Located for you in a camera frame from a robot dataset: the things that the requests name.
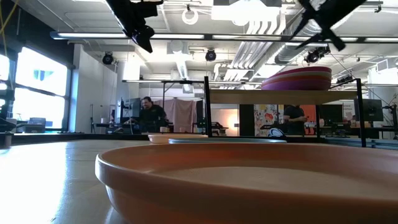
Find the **window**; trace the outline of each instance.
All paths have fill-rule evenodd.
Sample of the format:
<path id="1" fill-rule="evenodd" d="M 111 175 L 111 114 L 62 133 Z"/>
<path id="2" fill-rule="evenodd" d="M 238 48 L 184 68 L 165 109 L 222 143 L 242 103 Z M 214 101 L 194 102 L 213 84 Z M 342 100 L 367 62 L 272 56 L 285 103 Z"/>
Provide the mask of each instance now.
<path id="1" fill-rule="evenodd" d="M 16 83 L 65 96 L 68 68 L 31 49 L 18 54 Z"/>
<path id="2" fill-rule="evenodd" d="M 45 118 L 45 127 L 62 129 L 68 104 L 66 66 L 28 48 L 18 54 L 12 117 L 22 121 Z"/>
<path id="3" fill-rule="evenodd" d="M 10 72 L 10 60 L 3 55 L 0 55 L 0 80 L 8 80 Z"/>

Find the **person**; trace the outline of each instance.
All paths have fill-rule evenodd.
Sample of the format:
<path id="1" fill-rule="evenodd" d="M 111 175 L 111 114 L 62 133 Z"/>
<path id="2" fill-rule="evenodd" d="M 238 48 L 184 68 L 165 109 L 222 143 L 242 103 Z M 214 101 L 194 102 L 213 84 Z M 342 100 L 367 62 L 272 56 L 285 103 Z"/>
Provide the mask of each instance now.
<path id="1" fill-rule="evenodd" d="M 142 133 L 156 133 L 160 131 L 160 127 L 167 125 L 167 116 L 164 109 L 155 105 L 149 96 L 142 99 L 142 109 L 139 112 L 139 118 L 131 118 L 124 124 L 130 122 L 138 122 Z"/>
<path id="2" fill-rule="evenodd" d="M 287 134 L 305 134 L 304 123 L 307 122 L 307 118 L 300 105 L 288 105 L 284 110 L 284 120 L 287 125 Z"/>

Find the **black shirt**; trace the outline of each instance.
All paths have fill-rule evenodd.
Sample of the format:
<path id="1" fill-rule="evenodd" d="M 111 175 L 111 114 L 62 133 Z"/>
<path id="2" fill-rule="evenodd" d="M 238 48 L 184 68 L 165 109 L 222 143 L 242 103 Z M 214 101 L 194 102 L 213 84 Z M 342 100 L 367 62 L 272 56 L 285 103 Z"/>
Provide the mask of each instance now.
<path id="1" fill-rule="evenodd" d="M 290 116 L 290 119 L 299 118 L 304 116 L 304 110 L 300 107 L 288 105 L 284 111 L 284 116 Z M 287 133 L 288 134 L 305 134 L 304 130 L 304 122 L 296 121 L 296 122 L 287 122 Z"/>
<path id="2" fill-rule="evenodd" d="M 159 105 L 152 105 L 149 109 L 139 112 L 139 124 L 141 132 L 159 132 L 161 126 L 165 126 L 166 113 Z"/>

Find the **wooden shelf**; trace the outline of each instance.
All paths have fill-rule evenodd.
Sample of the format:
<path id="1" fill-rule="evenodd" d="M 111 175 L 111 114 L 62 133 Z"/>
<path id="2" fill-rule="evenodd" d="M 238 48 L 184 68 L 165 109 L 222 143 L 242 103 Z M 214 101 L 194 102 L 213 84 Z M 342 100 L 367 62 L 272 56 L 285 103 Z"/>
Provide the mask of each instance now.
<path id="1" fill-rule="evenodd" d="M 210 90 L 211 103 L 228 104 L 321 105 L 355 98 L 356 91 Z"/>

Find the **grey countertop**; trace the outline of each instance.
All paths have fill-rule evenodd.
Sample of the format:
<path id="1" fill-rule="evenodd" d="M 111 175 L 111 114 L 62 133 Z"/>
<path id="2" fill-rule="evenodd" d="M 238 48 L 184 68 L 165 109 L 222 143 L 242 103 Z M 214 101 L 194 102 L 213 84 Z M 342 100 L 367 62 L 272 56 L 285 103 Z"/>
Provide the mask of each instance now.
<path id="1" fill-rule="evenodd" d="M 0 149 L 0 223 L 125 223 L 95 176 L 95 157 L 147 144 L 86 140 Z"/>

